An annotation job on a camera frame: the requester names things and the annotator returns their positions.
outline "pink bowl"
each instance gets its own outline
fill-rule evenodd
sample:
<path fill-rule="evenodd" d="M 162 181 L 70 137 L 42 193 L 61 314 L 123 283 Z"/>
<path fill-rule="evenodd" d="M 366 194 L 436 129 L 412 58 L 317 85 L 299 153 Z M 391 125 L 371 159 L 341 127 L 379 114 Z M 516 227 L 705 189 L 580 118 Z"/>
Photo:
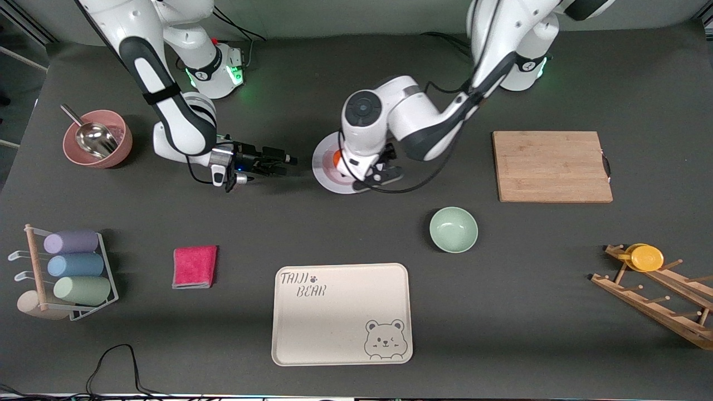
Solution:
<path fill-rule="evenodd" d="M 72 125 L 67 128 L 67 132 L 64 133 L 64 141 L 62 142 L 64 155 L 67 156 L 72 163 L 91 168 L 110 168 L 121 163 L 126 156 L 129 156 L 133 139 L 131 138 L 131 130 L 127 127 L 121 116 L 111 110 L 96 110 L 83 115 L 82 120 L 104 124 L 114 135 L 119 146 L 109 156 L 98 160 L 79 147 L 76 140 L 79 126 L 76 123 L 72 123 Z"/>

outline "gray wall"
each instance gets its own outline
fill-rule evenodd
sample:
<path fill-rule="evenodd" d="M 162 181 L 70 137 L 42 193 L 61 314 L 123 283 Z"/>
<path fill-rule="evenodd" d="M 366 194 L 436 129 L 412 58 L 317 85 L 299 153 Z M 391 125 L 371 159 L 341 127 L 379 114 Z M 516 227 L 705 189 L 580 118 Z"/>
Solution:
<path fill-rule="evenodd" d="M 101 44 L 73 0 L 15 0 L 64 41 Z M 618 0 L 584 22 L 560 18 L 564 30 L 657 28 L 689 19 L 707 0 Z M 233 21 L 268 38 L 348 34 L 463 33 L 470 0 L 216 0 Z M 239 39 L 210 18 L 203 26 L 219 39 Z"/>

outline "wooden cutting board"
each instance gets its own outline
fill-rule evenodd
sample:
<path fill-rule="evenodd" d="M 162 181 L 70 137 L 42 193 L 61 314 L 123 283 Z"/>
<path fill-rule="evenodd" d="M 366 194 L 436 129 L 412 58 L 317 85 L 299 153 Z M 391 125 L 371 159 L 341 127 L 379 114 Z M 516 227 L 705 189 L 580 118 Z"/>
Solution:
<path fill-rule="evenodd" d="M 612 201 L 596 132 L 495 131 L 493 147 L 501 202 Z"/>

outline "dark gray tabletop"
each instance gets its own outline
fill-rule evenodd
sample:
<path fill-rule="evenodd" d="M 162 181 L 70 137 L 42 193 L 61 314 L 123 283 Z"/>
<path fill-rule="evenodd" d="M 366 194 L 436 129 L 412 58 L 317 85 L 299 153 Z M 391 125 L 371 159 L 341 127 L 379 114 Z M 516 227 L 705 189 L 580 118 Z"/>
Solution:
<path fill-rule="evenodd" d="M 30 318 L 15 302 L 32 285 L 12 280 L 29 263 L 3 263 L 0 380 L 25 392 L 78 392 L 106 348 L 129 342 L 143 384 L 171 393 L 712 399 L 713 352 L 586 279 L 616 269 L 602 256 L 607 243 L 651 243 L 685 259 L 680 273 L 711 273 L 713 70 L 703 30 L 565 32 L 552 53 L 531 90 L 492 96 L 431 184 L 400 196 L 338 196 L 314 180 L 309 161 L 338 127 L 347 96 L 396 73 L 454 87 L 471 70 L 467 59 L 424 36 L 256 44 L 245 87 L 215 102 L 220 131 L 284 148 L 302 167 L 226 195 L 153 154 L 157 118 L 107 49 L 60 49 L 1 194 L 0 255 L 26 248 L 25 223 L 100 230 L 121 299 L 78 322 Z M 451 99 L 432 97 L 439 107 Z M 135 136 L 129 163 L 107 171 L 69 163 L 62 102 L 124 115 Z M 500 203 L 494 130 L 598 131 L 614 202 Z M 408 177 L 394 188 L 436 165 L 399 160 Z M 438 252 L 427 238 L 429 216 L 448 205 L 480 225 L 467 253 Z M 204 244 L 220 246 L 214 287 L 171 290 L 173 249 Z M 409 270 L 410 362 L 273 363 L 278 269 L 383 262 Z M 634 273 L 625 279 L 666 293 Z M 133 391 L 128 353 L 110 355 L 103 369 L 96 391 Z"/>

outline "folded towel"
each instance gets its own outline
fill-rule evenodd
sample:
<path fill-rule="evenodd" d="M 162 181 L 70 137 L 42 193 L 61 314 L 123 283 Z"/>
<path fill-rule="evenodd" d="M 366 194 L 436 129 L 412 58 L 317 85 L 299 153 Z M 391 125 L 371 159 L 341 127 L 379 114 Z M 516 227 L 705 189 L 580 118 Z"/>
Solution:
<path fill-rule="evenodd" d="M 210 288 L 215 271 L 216 245 L 178 248 L 173 251 L 173 289 Z"/>

